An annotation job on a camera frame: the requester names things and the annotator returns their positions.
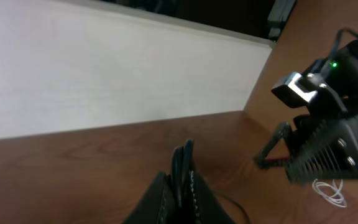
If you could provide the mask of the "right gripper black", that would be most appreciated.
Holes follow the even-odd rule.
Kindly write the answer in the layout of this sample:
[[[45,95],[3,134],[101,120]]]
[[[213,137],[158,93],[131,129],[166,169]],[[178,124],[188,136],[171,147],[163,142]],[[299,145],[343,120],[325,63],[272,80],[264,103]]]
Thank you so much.
[[[292,161],[286,166],[288,180],[358,179],[358,115],[348,118],[294,119]]]

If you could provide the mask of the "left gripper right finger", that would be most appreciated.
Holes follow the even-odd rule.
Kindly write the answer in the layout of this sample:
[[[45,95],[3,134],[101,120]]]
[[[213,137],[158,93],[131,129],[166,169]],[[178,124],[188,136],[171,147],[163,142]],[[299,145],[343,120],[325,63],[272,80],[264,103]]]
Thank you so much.
[[[189,171],[189,178],[186,202],[186,213],[190,218],[188,223],[234,224],[204,178],[193,170]]]

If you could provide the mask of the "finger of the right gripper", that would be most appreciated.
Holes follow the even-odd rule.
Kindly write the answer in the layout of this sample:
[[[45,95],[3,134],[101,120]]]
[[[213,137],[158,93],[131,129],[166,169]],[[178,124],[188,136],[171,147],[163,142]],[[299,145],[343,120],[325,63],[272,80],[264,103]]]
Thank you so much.
[[[254,162],[259,169],[270,169],[272,167],[285,167],[292,157],[291,149],[291,136],[293,134],[292,128],[289,123],[280,123],[272,137],[267,141],[266,145],[255,156]],[[284,158],[268,159],[268,155],[271,150],[281,141],[284,140],[289,156]]]

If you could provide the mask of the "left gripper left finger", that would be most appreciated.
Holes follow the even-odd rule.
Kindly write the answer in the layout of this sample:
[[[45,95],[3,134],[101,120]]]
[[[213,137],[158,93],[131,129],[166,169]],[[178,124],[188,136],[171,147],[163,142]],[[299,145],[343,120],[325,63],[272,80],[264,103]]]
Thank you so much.
[[[158,172],[123,224],[169,224],[174,214],[175,199],[168,177]]]

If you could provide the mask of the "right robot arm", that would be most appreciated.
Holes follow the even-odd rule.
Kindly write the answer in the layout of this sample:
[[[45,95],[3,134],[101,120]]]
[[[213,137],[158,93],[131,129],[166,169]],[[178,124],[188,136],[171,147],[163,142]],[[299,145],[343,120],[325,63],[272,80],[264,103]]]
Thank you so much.
[[[272,93],[307,114],[281,123],[255,157],[261,169],[282,167],[290,182],[358,180],[358,39],[282,78]]]

